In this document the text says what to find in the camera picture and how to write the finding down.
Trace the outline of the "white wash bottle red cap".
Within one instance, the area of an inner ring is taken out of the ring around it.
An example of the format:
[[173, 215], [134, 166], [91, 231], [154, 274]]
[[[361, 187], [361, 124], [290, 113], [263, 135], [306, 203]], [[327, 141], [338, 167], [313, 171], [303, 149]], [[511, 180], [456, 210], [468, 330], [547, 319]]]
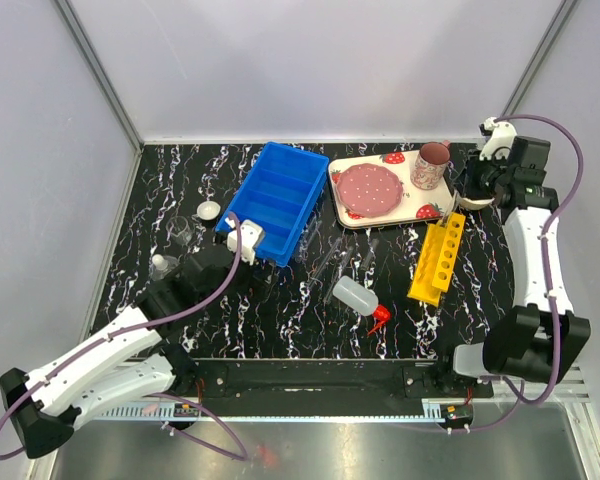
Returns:
[[367, 333], [368, 336], [380, 330], [391, 319], [390, 311], [379, 303], [376, 294], [348, 276], [342, 276], [336, 282], [332, 293], [359, 315], [374, 319], [374, 326]]

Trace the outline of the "yellow test tube rack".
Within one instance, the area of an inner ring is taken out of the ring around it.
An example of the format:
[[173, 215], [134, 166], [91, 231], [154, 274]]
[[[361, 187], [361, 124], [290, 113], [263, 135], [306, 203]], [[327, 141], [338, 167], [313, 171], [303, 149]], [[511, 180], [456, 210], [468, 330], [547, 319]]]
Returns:
[[466, 217], [455, 213], [451, 225], [443, 229], [429, 224], [407, 297], [438, 306], [451, 285]]

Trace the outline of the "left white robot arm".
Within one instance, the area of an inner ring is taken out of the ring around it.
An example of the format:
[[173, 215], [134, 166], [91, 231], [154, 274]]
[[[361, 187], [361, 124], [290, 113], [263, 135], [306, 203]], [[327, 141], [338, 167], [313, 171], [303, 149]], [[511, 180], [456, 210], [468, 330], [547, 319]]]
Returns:
[[171, 339], [224, 295], [250, 289], [253, 275], [253, 266], [222, 247], [189, 256], [66, 354], [30, 372], [5, 372], [0, 424], [11, 423], [20, 452], [37, 459], [116, 406], [200, 391], [195, 362]]

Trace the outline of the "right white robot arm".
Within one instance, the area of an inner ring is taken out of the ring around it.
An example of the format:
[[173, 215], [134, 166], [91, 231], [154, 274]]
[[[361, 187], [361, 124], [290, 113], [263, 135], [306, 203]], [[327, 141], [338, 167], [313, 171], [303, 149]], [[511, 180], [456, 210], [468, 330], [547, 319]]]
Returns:
[[470, 377], [555, 385], [590, 338], [590, 322], [576, 315], [562, 280], [557, 215], [565, 203], [543, 184], [549, 152], [545, 140], [491, 133], [469, 158], [465, 192], [471, 201], [491, 201], [500, 212], [514, 300], [482, 343], [456, 347], [452, 362], [434, 371], [443, 395], [460, 394]]

